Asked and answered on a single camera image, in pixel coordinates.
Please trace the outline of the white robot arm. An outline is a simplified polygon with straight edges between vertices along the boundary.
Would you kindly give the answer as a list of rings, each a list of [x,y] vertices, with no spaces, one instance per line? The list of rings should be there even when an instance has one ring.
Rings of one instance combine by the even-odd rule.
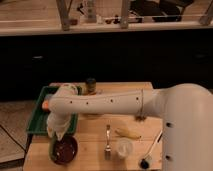
[[[70,115],[123,114],[160,118],[162,171],[213,171],[213,93],[197,84],[80,95],[65,83],[49,101],[47,132],[62,138]]]

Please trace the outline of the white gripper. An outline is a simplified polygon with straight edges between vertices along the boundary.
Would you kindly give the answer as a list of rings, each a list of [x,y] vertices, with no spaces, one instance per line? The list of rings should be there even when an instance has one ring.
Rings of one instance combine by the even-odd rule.
[[[50,113],[47,118],[47,133],[50,138],[57,137],[61,141],[70,126],[70,115],[56,115]]]

